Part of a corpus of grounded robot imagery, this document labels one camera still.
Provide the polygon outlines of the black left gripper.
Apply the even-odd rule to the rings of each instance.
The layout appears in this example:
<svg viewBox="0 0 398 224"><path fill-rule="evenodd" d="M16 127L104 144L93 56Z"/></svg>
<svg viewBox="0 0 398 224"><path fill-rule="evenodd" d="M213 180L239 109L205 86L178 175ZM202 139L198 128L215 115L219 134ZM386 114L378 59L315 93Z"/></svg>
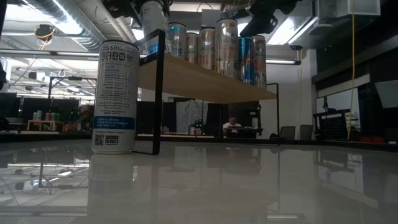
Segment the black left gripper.
<svg viewBox="0 0 398 224"><path fill-rule="evenodd" d="M113 17L134 17L139 15L142 5L149 1L160 3L163 12L170 15L169 0L102 0L102 4Z"/></svg>

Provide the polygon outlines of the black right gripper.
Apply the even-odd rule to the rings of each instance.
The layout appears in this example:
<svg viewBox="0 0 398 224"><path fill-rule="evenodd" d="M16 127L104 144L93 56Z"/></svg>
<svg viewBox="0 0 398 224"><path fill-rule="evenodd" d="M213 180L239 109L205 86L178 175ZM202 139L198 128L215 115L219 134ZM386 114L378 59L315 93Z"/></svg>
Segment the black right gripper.
<svg viewBox="0 0 398 224"><path fill-rule="evenodd" d="M252 37L259 34L270 34L277 26L278 19L271 15L276 9L283 14L290 14L296 4L302 0L255 0L249 12L255 15L239 33L241 37Z"/></svg>

